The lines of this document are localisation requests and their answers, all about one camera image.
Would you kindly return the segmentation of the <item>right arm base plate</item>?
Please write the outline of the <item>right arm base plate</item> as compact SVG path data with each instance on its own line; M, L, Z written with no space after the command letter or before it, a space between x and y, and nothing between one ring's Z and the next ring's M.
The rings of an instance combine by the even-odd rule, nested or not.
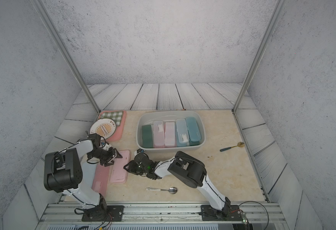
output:
M243 221L239 206L225 206L222 210L216 210L210 205L201 205L199 213L202 221Z

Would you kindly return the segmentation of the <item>clear pencil case with label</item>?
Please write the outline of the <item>clear pencil case with label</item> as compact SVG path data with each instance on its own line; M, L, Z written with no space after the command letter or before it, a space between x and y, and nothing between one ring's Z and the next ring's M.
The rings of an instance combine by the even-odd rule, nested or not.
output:
M153 122L153 145L154 148L165 147L165 132L163 121Z

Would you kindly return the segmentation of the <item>light pink ridged pencil case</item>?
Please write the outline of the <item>light pink ridged pencil case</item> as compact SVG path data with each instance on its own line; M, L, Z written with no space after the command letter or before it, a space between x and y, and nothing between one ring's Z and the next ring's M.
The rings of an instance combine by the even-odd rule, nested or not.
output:
M127 170L124 166L130 162L131 152L129 150L119 151L122 158L115 158L110 176L110 183L123 184L127 181Z

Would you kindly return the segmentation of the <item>translucent pink pencil case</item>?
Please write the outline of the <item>translucent pink pencil case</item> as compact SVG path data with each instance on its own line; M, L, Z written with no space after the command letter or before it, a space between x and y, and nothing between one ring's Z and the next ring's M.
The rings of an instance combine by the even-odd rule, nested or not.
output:
M165 123L165 147L172 148L176 146L175 123Z

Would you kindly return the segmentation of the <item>light blue pencil case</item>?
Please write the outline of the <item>light blue pencil case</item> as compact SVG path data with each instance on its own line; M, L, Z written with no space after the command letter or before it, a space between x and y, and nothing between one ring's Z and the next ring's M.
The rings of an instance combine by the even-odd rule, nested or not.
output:
M83 172L83 179L82 182L86 184L88 187L92 187L96 167L99 164L98 160L86 160L83 161L81 164L82 172Z

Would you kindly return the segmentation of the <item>teal pencil case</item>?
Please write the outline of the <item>teal pencil case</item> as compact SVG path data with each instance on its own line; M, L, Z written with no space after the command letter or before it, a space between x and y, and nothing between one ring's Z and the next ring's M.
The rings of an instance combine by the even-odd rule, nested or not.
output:
M200 145L202 137L200 133L200 129L198 123L194 117L187 117L185 118L188 134L190 137L190 146L197 146Z

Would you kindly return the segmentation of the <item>grey plastic storage box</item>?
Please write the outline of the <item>grey plastic storage box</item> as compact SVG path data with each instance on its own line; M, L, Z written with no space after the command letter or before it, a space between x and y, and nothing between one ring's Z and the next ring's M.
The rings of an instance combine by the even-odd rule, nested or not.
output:
M143 140L142 140L142 126L143 125L153 125L154 121L161 120L163 122L173 122L179 118L186 118L186 117L194 117L198 123L198 128L201 134L201 141L199 145L196 146L187 146L187 147L164 147L164 148L145 148L143 147ZM158 111L158 112L150 112L141 116L140 120L137 123L136 128L136 143L139 148L145 150L147 153L165 153L170 151L191 151L197 150L202 147L206 142L206 133L205 127L202 122L202 118L200 115L195 111L183 111L183 110L171 110L171 111Z

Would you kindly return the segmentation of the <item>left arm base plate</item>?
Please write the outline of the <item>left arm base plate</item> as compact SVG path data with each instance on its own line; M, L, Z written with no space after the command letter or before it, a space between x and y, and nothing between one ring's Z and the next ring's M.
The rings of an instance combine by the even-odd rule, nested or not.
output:
M97 206L83 211L82 222L120 222L122 221L124 206Z

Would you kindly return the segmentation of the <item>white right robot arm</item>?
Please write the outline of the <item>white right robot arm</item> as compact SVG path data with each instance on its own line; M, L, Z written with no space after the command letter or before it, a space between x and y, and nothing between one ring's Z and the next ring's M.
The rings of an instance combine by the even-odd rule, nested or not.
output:
M198 189L214 209L213 214L217 218L224 219L231 212L231 201L211 182L204 163L182 151L178 151L169 160L154 162L144 150L138 149L135 158L124 169L128 173L152 180L173 175L186 186Z

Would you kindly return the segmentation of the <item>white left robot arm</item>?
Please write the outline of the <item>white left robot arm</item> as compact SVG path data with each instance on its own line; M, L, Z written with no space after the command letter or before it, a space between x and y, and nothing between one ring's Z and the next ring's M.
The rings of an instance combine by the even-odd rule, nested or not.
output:
M73 197L82 205L84 214L104 214L107 212L104 197L83 182L81 160L84 156L87 156L87 160L96 160L92 164L104 167L114 165L115 159L122 158L119 151L102 136L89 134L86 139L64 150L46 154L43 178L45 189Z

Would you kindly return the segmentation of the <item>rose pink pencil case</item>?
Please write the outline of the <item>rose pink pencil case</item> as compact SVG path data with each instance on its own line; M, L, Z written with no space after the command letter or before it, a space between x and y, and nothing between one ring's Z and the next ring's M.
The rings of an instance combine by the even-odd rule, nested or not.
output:
M102 165L97 165L94 179L92 183L92 190L101 194L102 196L106 195L107 186L109 181L111 166L104 167Z

